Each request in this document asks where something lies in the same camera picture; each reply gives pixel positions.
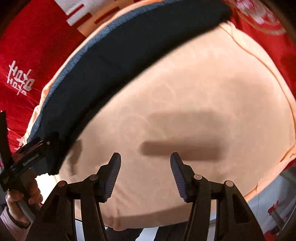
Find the pink left sleeve forearm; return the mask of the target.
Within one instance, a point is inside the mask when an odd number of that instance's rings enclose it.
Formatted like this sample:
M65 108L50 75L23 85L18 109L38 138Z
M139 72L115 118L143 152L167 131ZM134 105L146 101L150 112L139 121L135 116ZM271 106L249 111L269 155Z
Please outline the pink left sleeve forearm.
M31 222L24 225L16 221L5 207L1 213L1 240L26 240Z

